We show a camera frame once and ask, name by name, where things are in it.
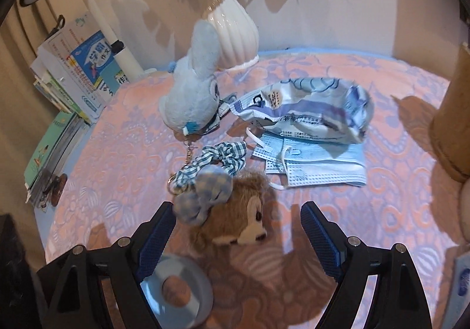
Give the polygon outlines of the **white tissue pack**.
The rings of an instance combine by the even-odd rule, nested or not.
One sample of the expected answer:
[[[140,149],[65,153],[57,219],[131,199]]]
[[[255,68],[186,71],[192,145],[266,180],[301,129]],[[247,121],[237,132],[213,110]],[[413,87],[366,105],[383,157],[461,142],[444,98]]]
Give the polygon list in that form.
[[[455,261],[452,281],[452,295],[449,306],[450,324],[453,328],[469,305],[469,252],[460,255]]]

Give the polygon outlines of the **light blue tape roll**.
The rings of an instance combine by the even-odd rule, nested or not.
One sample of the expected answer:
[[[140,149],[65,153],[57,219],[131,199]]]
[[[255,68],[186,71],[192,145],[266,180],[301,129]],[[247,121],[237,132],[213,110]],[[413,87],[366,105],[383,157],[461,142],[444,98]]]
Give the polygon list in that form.
[[[187,257],[162,256],[140,286],[162,328],[196,328],[213,308],[214,294],[208,276]]]

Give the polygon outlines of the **blue patterned tissue packet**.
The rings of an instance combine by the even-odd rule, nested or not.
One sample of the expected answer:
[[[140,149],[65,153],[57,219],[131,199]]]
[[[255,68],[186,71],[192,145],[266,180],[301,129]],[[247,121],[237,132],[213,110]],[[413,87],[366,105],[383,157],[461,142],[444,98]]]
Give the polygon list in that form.
[[[285,138],[359,144],[365,140],[375,106],[367,90],[353,81],[301,77],[246,93],[230,110]]]

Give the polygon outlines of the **green gingham scrunchie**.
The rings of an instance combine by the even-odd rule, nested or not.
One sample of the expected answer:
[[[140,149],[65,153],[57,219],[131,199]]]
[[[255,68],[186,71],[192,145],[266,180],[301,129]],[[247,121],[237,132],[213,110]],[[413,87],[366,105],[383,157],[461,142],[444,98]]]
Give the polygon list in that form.
[[[196,176],[209,165],[219,166],[229,175],[236,175],[246,164],[247,144],[241,142],[221,142],[213,146],[205,146],[201,153],[192,157],[193,147],[188,146],[185,165],[167,181],[168,191],[172,195],[181,194],[190,188]]]

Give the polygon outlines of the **blue bunny plush keychain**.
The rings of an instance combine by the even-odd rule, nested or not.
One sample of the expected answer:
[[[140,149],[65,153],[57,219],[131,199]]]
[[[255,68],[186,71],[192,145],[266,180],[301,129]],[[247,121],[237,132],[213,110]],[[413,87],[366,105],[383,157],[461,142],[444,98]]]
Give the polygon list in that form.
[[[215,72],[221,54],[214,26],[205,20],[194,25],[191,47],[176,63],[174,84],[159,101],[168,128],[184,136],[204,135],[220,123],[220,93]]]

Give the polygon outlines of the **brown pen holder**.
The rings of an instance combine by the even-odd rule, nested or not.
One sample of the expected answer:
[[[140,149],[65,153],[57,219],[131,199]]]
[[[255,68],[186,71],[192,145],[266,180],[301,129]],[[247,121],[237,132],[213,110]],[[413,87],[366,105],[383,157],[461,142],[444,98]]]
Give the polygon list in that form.
[[[459,183],[469,179],[469,44],[463,42],[456,70],[429,126],[437,160]]]

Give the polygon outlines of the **brown plush with gingham bow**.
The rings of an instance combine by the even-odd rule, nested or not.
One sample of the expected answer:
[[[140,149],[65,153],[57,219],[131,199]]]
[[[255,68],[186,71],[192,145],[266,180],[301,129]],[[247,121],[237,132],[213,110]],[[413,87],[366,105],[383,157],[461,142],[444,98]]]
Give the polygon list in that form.
[[[272,187],[262,172],[232,176],[221,167],[204,167],[186,191],[174,197],[176,218],[189,226],[199,253],[215,246],[255,245],[267,237],[263,208]]]

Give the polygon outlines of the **white ribbed vase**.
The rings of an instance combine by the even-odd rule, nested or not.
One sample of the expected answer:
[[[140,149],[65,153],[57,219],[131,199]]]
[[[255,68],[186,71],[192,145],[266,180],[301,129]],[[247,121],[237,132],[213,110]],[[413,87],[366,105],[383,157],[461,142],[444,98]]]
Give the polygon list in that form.
[[[221,47],[219,68],[247,69],[259,60],[259,32],[237,0],[198,0],[201,18],[211,23]]]

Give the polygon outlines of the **stack of books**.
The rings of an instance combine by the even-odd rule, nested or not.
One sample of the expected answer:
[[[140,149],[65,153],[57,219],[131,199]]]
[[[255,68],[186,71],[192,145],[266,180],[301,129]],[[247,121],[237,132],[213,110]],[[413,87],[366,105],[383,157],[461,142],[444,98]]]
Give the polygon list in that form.
[[[94,124],[121,85],[128,82],[112,47],[86,12],[51,33],[30,66],[36,79],[86,123]]]

